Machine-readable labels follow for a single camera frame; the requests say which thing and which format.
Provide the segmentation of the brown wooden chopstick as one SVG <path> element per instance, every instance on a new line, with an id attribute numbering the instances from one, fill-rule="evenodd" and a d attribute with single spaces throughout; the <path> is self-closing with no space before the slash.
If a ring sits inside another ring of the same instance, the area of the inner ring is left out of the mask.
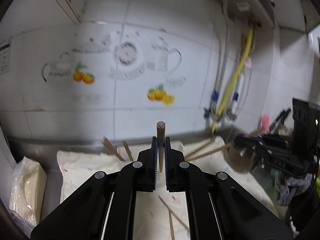
<path id="1" fill-rule="evenodd" d="M 195 153 L 201 151 L 203 148 L 206 148 L 207 146 L 209 146 L 211 143 L 215 142 L 215 136 L 213 136 L 212 138 L 210 138 L 210 140 L 208 140 L 205 144 L 193 149 L 191 152 L 189 152 L 188 154 L 185 155 L 185 159 L 191 157 L 192 155 L 194 155 Z"/>
<path id="2" fill-rule="evenodd" d="M 159 171 L 163 172 L 164 165 L 164 141 L 165 141 L 165 122 L 157 122 L 157 145 L 158 145 L 158 160 Z"/>
<path id="3" fill-rule="evenodd" d="M 170 225 L 171 240 L 175 240 L 174 226 L 173 226 L 173 221 L 172 221 L 172 212 L 170 210 L 168 210 L 168 213 L 169 213 L 169 225 Z"/>
<path id="4" fill-rule="evenodd" d="M 246 134 L 245 137 L 246 137 L 246 138 L 250 138 L 250 137 L 259 135 L 259 134 L 263 133 L 264 131 L 265 131 L 265 129 L 264 129 L 263 127 L 261 127 L 261 128 L 258 128 L 258 129 L 256 129 L 256 130 L 252 131 L 252 132 L 249 133 L 249 134 Z M 221 146 L 221 147 L 216 148 L 216 149 L 214 149 L 214 150 L 205 152 L 205 153 L 203 153 L 203 154 L 201 154 L 201 155 L 197 155 L 197 156 L 195 156 L 195 157 L 192 157 L 192 156 L 189 154 L 188 156 L 185 156 L 185 160 L 186 160 L 186 161 L 192 161 L 192 160 L 200 159 L 200 158 L 203 158 L 203 157 L 212 155 L 212 154 L 214 154 L 214 153 L 216 153 L 216 152 L 219 152 L 219 151 L 228 150 L 229 148 L 231 148 L 231 147 L 234 146 L 234 145 L 235 145 L 235 142 L 232 141 L 232 142 L 229 142 L 229 143 L 225 144 L 224 146 Z"/>
<path id="5" fill-rule="evenodd" d="M 170 213 L 173 215 L 174 218 L 176 218 L 176 220 L 181 224 L 181 226 L 183 226 L 185 228 L 185 230 L 187 230 L 188 232 L 190 231 L 189 226 L 187 226 L 187 224 L 185 224 L 185 222 L 183 220 L 180 219 L 180 217 L 178 217 L 178 215 L 172 210 L 172 208 L 163 200 L 163 198 L 161 196 L 159 196 L 159 199 L 161 200 L 161 202 L 164 204 L 164 206 L 170 211 Z"/>
<path id="6" fill-rule="evenodd" d="M 107 139 L 107 137 L 103 138 L 103 145 L 109 152 L 114 154 L 120 161 L 125 161 L 125 159 L 118 153 L 115 147 L 112 146 L 110 141 Z"/>
<path id="7" fill-rule="evenodd" d="M 132 153 L 131 153 L 131 151 L 130 151 L 130 148 L 129 148 L 129 146 L 128 146 L 127 141 L 123 140 L 122 143 L 123 143 L 123 146 L 124 146 L 124 148 L 125 148 L 125 151 L 126 151 L 126 153 L 127 153 L 127 156 L 128 156 L 128 158 L 129 158 L 129 160 L 130 160 L 130 161 L 134 161 L 133 156 L 132 156 Z"/>

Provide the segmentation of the stainless steel pot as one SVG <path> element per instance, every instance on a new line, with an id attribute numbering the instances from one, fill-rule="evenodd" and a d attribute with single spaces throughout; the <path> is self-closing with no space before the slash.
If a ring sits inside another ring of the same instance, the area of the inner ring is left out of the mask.
<path id="1" fill-rule="evenodd" d="M 256 166 L 258 155 L 255 150 L 240 146 L 231 146 L 224 153 L 224 159 L 227 164 L 235 171 L 241 174 L 249 173 Z"/>

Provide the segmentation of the pink scrubber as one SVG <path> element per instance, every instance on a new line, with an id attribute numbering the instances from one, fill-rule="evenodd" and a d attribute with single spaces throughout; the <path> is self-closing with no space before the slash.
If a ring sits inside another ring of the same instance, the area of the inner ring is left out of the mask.
<path id="1" fill-rule="evenodd" d="M 261 125 L 264 128 L 264 132 L 268 133 L 269 132 L 269 123 L 270 123 L 270 117 L 267 114 L 263 114 L 260 117 Z"/>

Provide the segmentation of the silver water valve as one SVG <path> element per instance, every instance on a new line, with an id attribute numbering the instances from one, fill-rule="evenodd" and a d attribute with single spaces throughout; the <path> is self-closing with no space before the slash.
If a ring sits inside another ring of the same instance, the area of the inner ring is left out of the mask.
<path id="1" fill-rule="evenodd" d="M 226 117 L 226 119 L 229 120 L 229 121 L 235 121 L 238 116 L 232 111 L 231 108 L 228 108 L 228 109 L 225 111 L 225 117 Z"/>

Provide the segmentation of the white patterned quilted mat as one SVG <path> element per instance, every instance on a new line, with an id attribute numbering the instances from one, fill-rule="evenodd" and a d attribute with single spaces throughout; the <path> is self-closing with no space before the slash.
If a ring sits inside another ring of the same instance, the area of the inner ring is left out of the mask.
<path id="1" fill-rule="evenodd" d="M 124 162 L 106 153 L 90 154 L 58 151 L 57 163 L 63 177 L 60 200 L 63 202 L 95 172 L 104 171 L 109 174 L 119 171 L 128 164 L 125 148 L 119 146 L 117 150 L 125 159 Z M 224 152 L 219 151 L 197 159 L 193 161 L 193 164 L 197 165 L 202 171 L 211 174 L 216 174 L 220 171 L 226 172 L 275 216 L 278 215 L 276 207 L 263 187 L 250 173 L 239 174 L 231 169 L 224 159 Z M 137 193 L 134 239 L 171 239 L 168 209 L 161 202 L 159 196 L 163 198 L 185 224 L 189 224 L 185 194 L 183 192 L 169 193 L 165 187 L 164 174 L 158 173 L 155 192 Z M 189 232 L 181 226 L 173 215 L 172 221 L 175 239 L 189 239 Z"/>

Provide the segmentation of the tissue pack in plastic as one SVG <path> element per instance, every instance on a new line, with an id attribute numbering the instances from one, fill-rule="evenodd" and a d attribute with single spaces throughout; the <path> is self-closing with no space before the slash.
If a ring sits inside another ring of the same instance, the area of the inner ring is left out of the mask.
<path id="1" fill-rule="evenodd" d="M 40 163 L 24 157 L 14 168 L 9 210 L 35 227 L 40 222 L 47 175 Z"/>

